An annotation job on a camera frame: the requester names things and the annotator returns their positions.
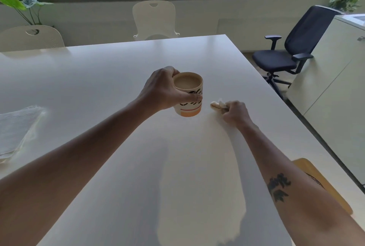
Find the cabinet door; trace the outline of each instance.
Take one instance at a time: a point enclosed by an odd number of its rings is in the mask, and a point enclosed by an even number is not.
[[[304,117],[365,184],[365,41],[351,43],[352,61]]]
[[[364,33],[364,30],[337,19],[331,22],[312,52],[314,58],[304,64],[286,94],[301,114],[307,112],[349,64],[356,40]]]

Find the mug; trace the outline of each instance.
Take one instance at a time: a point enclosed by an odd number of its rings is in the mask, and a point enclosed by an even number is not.
[[[175,87],[187,93],[203,94],[203,78],[192,72],[182,72],[172,77]],[[202,101],[181,103],[174,106],[178,115],[192,117],[202,109]]]

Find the chair backrest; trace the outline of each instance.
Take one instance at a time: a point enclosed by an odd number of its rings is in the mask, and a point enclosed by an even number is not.
[[[0,33],[0,52],[65,47],[61,34],[49,26],[20,26]]]
[[[310,54],[335,15],[342,12],[329,7],[312,6],[303,15],[285,40],[289,54]]]
[[[134,5],[133,17],[138,34],[134,40],[146,40],[148,37],[160,34],[169,38],[179,37],[175,32],[175,6],[168,1],[151,0]]]

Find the chair base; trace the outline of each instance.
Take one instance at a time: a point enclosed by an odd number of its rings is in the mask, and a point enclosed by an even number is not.
[[[280,80],[280,79],[275,79],[275,77],[279,77],[278,75],[275,75],[274,73],[272,73],[272,72],[268,72],[267,73],[267,76],[262,76],[265,80],[266,80],[266,82],[269,84],[269,85],[271,85],[271,87],[274,89],[274,91],[276,92],[276,94],[277,95],[279,95],[279,97],[281,98],[281,99],[284,99],[284,97],[282,96],[282,93],[281,93],[281,91],[279,90],[279,88],[277,87],[277,85],[276,85],[276,83],[281,83],[281,84],[286,84],[286,85],[288,85],[289,87],[290,87],[290,85],[292,84],[292,83],[290,83],[290,82],[286,82],[286,81],[284,81],[284,80]]]

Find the forearm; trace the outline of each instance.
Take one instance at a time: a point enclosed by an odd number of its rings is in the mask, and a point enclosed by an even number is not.
[[[342,242],[348,243],[349,236],[363,237],[360,227],[335,199],[296,167],[255,125],[239,130],[296,246],[345,245]],[[334,230],[336,235],[328,235]]]
[[[36,245],[100,167],[153,112],[134,101],[0,180],[0,244]]]

